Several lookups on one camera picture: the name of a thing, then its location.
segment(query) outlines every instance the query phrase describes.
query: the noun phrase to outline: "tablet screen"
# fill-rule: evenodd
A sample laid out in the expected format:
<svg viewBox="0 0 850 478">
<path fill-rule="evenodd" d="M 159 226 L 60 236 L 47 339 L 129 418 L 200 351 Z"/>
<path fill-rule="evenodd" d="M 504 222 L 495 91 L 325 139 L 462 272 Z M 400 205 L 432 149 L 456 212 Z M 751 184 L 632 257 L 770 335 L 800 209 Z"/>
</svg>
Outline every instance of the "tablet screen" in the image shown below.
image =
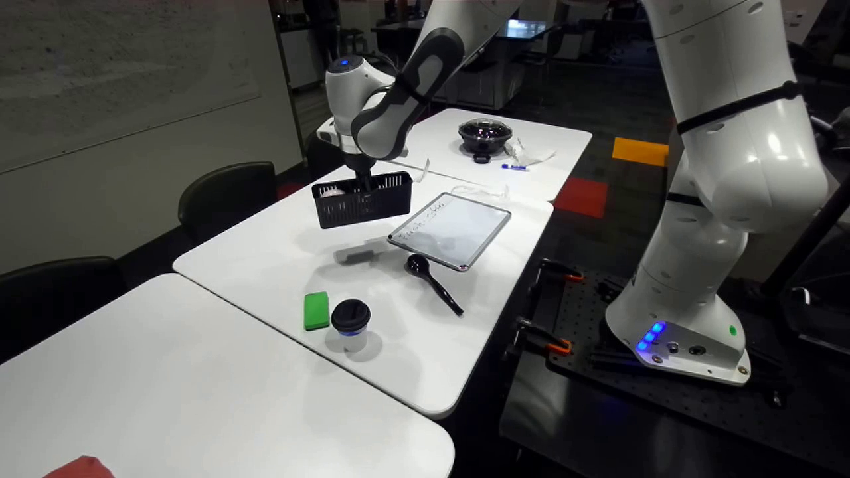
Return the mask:
<svg viewBox="0 0 850 478">
<path fill-rule="evenodd" d="M 442 195 L 391 233 L 395 248 L 468 272 L 511 221 L 511 209 Z"/>
</svg>

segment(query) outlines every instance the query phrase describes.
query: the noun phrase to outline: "whiteboard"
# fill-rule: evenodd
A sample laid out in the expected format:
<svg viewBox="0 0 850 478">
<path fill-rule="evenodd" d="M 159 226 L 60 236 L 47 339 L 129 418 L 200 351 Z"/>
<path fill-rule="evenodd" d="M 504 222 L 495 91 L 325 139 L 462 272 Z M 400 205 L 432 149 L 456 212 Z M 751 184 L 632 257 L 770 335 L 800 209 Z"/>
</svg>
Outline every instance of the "whiteboard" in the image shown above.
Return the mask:
<svg viewBox="0 0 850 478">
<path fill-rule="evenodd" d="M 257 98 L 242 11 L 238 0 L 2 0 L 0 172 Z"/>
</svg>

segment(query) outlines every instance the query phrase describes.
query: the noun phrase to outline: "black device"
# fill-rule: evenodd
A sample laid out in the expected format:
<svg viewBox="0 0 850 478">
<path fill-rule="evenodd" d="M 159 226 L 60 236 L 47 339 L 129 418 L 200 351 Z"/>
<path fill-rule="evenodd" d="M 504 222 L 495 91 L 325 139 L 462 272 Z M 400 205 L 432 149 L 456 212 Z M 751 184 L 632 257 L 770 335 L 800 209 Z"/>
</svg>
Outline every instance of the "black device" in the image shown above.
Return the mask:
<svg viewBox="0 0 850 478">
<path fill-rule="evenodd" d="M 317 184 L 313 199 L 321 228 L 366 222 L 408 212 L 408 172 L 366 176 Z"/>
<path fill-rule="evenodd" d="M 430 285 L 430 290 L 456 313 L 462 315 L 462 307 L 454 303 L 454 298 L 448 295 L 448 290 L 443 290 L 427 272 L 427 257 L 426 254 L 408 254 L 406 257 L 406 272 L 426 280 Z"/>
</svg>

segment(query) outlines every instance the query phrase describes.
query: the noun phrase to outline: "orange mat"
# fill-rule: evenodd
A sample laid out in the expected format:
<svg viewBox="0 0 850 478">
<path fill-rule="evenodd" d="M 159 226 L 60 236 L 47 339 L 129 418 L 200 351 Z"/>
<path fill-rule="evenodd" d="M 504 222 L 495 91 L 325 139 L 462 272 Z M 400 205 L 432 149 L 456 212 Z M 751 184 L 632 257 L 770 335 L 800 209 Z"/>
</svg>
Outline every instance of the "orange mat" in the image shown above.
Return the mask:
<svg viewBox="0 0 850 478">
<path fill-rule="evenodd" d="M 617 139 L 612 159 L 666 168 L 669 145 L 634 139 Z"/>
</svg>

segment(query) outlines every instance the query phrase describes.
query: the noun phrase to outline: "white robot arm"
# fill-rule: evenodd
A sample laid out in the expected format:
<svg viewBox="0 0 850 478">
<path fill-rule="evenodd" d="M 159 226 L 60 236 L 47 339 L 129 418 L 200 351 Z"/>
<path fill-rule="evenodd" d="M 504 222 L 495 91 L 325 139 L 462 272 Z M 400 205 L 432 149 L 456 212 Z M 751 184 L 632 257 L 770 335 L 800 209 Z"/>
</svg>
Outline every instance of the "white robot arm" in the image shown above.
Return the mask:
<svg viewBox="0 0 850 478">
<path fill-rule="evenodd" d="M 717 298 L 748 233 L 807 221 L 827 199 L 782 0 L 645 0 L 683 163 L 609 330 L 661 372 L 751 378 L 738 315 Z"/>
<path fill-rule="evenodd" d="M 432 0 L 419 43 L 391 80 L 366 63 L 326 75 L 345 152 L 392 159 L 426 102 L 476 56 L 520 0 Z M 743 386 L 738 315 L 717 298 L 748 233 L 807 221 L 827 197 L 795 88 L 782 0 L 645 0 L 683 163 L 659 228 L 609 330 L 661 372 Z"/>
<path fill-rule="evenodd" d="M 321 140 L 345 153 L 395 159 L 427 98 L 501 29 L 520 0 L 432 0 L 419 41 L 392 80 L 363 59 L 337 59 L 326 72 L 335 127 Z"/>
</svg>

